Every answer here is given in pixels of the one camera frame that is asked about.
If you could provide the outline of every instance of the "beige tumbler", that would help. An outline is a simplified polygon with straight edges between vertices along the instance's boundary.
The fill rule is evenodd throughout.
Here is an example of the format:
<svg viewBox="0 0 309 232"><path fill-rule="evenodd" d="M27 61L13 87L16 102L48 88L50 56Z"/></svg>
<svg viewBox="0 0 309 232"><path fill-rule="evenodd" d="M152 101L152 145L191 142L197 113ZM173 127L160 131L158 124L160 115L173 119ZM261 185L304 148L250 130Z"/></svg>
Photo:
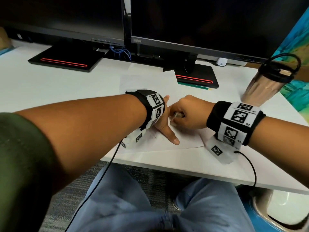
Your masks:
<svg viewBox="0 0 309 232"><path fill-rule="evenodd" d="M298 65L296 69L272 60L290 56L296 58ZM258 69L257 74L248 85L241 101L253 106L261 106L264 102L274 96L285 84L291 82L301 67L301 60L295 54L278 54L266 62Z"/></svg>

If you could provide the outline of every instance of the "gray carpet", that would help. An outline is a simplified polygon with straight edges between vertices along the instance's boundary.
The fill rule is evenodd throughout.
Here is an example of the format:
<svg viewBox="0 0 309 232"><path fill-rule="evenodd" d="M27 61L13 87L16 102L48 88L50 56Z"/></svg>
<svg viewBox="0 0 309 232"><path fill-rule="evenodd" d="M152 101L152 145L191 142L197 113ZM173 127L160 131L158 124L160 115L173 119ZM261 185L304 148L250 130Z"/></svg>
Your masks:
<svg viewBox="0 0 309 232"><path fill-rule="evenodd" d="M88 187L105 164L104 161L98 162L53 197L40 232L60 232L66 229ZM173 199L183 187L196 179L152 169L128 165L124 167L140 183L153 208L173 213L179 213L173 206Z"/></svg>

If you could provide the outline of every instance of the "jeans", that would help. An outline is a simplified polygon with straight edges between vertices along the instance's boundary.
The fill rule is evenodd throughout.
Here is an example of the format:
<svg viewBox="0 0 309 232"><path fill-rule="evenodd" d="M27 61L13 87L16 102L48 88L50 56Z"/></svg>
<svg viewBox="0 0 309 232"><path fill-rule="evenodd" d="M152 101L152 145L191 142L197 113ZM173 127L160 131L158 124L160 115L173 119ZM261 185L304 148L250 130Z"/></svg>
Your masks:
<svg viewBox="0 0 309 232"><path fill-rule="evenodd" d="M85 199L97 185L105 169L106 166L95 177ZM175 204L182 210L180 215L152 209L139 183L124 167L112 163L95 191L76 214L68 232L254 232L231 183L200 178L178 194Z"/></svg>

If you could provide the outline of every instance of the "white desk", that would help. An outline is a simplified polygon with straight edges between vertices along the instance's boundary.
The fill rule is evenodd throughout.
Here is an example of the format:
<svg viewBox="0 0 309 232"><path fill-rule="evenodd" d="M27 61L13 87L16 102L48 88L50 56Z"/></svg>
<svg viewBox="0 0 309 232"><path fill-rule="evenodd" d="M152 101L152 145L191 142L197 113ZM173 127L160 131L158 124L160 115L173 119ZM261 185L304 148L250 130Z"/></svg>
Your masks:
<svg viewBox="0 0 309 232"><path fill-rule="evenodd" d="M60 101L118 94L122 74L160 72L161 68L103 59L91 73L32 65L28 59L48 46L22 44L19 49L0 56L0 112L13 112ZM220 87L203 90L179 85L183 95L217 102L239 101L257 70L241 66L212 66ZM307 125L306 121L280 94L262 106L271 117ZM275 166L258 152L242 147L241 152L253 163L257 172L257 186L296 193L309 194L309 189ZM110 160L112 153L103 160ZM193 175L252 185L254 175L243 156L229 165L222 165L204 147L135 154L116 155L114 162L156 170Z"/></svg>

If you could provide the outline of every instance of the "green sleeve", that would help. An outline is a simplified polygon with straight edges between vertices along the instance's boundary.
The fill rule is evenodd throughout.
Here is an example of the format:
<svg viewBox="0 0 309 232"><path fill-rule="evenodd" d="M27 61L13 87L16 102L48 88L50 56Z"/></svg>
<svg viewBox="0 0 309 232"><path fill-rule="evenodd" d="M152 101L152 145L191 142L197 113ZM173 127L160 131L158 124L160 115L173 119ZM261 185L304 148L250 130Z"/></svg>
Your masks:
<svg viewBox="0 0 309 232"><path fill-rule="evenodd" d="M0 231L38 231L52 196L56 156L29 120L0 113Z"/></svg>

